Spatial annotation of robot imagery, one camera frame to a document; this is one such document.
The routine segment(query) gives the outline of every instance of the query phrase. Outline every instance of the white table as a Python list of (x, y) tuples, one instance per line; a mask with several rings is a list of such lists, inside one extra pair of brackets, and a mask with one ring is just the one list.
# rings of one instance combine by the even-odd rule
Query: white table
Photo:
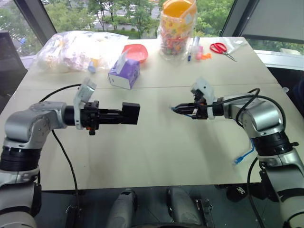
[[(234, 158), (250, 149), (243, 129), (223, 117), (194, 121), (170, 110), (171, 106), (193, 101), (190, 85), (199, 76), (214, 85), (218, 97), (260, 87), (262, 95), (275, 99), (284, 108), (286, 133), (291, 142), (300, 143), (297, 150), (304, 159), (304, 121), (250, 46), (233, 54), (239, 60), (237, 63), (214, 54), (212, 60), (172, 66), (151, 51), (155, 40), (133, 42), (143, 43), (149, 52), (135, 88), (129, 91), (112, 87), (102, 72), (93, 76), (98, 89), (92, 99), (99, 100), (102, 108), (120, 109), (124, 101), (140, 103), (138, 125), (101, 125), (96, 136), (74, 127), (56, 130), (74, 166), (80, 189), (246, 182), (255, 153), (238, 166), (231, 165)], [(201, 42), (210, 43), (212, 38)], [(4, 137), (4, 122), (11, 113), (28, 108), (54, 89), (81, 83), (86, 74), (38, 74), (33, 66), (0, 116), (0, 138)], [(58, 93), (49, 100), (71, 105), (75, 92), (69, 89), (64, 96)], [(39, 165), (43, 190), (74, 188), (68, 163), (51, 135)], [(255, 167), (252, 181), (259, 180)]]

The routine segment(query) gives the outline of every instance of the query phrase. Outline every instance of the red scissors handle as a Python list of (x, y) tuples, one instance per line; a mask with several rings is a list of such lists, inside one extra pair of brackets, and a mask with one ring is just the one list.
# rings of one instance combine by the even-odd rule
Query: red scissors handle
[(226, 48), (225, 44), (223, 44), (223, 43), (211, 44), (210, 50), (215, 53), (218, 53), (218, 54), (223, 54), (223, 53), (227, 52), (227, 48)]

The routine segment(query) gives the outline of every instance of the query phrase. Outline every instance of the purple tissue box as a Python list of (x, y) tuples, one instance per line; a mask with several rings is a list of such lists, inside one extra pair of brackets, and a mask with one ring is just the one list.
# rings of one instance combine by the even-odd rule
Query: purple tissue box
[(139, 61), (126, 59), (120, 73), (117, 73), (117, 62), (108, 73), (110, 83), (121, 88), (131, 89), (140, 74)]

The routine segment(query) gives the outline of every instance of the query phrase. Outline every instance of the tree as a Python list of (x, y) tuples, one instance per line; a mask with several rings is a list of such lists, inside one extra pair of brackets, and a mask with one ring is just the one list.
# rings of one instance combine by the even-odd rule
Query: tree
[(72, 30), (92, 30), (95, 17), (80, 5), (66, 7), (65, 1), (56, 1), (45, 5), (57, 32)]
[(233, 2), (234, 0), (197, 1), (198, 18), (195, 30), (206, 35), (219, 36)]
[(131, 19), (133, 26), (136, 26), (138, 37), (141, 39), (143, 32), (151, 29), (153, 4), (149, 0), (126, 0), (124, 6), (127, 10), (126, 17)]
[(96, 15), (98, 18), (99, 23), (101, 24), (101, 27), (103, 28), (103, 31), (105, 31), (105, 25), (104, 25), (104, 17), (105, 17), (105, 6), (104, 6), (105, 0), (89, 0), (88, 2), (88, 10), (89, 12)]
[(118, 20), (115, 16), (116, 12), (121, 8), (121, 0), (89, 0), (88, 9), (90, 12), (94, 13), (104, 31), (105, 23), (105, 11), (108, 11), (111, 15), (111, 24), (114, 27), (114, 30), (117, 30)]
[[(57, 32), (92, 30), (95, 17), (83, 7), (81, 0), (45, 0), (43, 2)], [(12, 2), (0, 8), (0, 28), (8, 30), (21, 56), (36, 54), (42, 45)]]
[(36, 54), (42, 45), (12, 2), (8, 8), (0, 8), (0, 29), (8, 30), (21, 56)]
[(279, 42), (279, 41), (271, 41), (271, 40), (259, 40), (259, 39), (247, 39), (247, 41), (251, 45), (251, 47), (255, 50), (280, 51), (281, 48), (287, 48), (287, 49), (297, 50), (302, 55), (304, 55), (303, 44), (295, 44), (295, 43), (287, 43), (287, 42)]
[(166, 0), (159, 0), (159, 1), (158, 1), (158, 6), (159, 6), (160, 9), (162, 9), (162, 5), (163, 5), (163, 3), (164, 3), (165, 1), (166, 1)]

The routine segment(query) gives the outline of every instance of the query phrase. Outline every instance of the window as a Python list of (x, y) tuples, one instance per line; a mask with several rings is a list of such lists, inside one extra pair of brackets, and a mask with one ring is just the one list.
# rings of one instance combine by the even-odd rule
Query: window
[(304, 55), (303, 44), (260, 39), (247, 39), (247, 41), (254, 50), (277, 51), (287, 54)]
[(197, 0), (198, 18), (194, 35), (219, 37), (234, 0)]
[(0, 2), (0, 29), (9, 31), (18, 54), (35, 55), (42, 45), (12, 0)]
[[(165, 0), (41, 0), (57, 32), (109, 31), (156, 38)], [(194, 35), (219, 36), (234, 0), (198, 0)]]

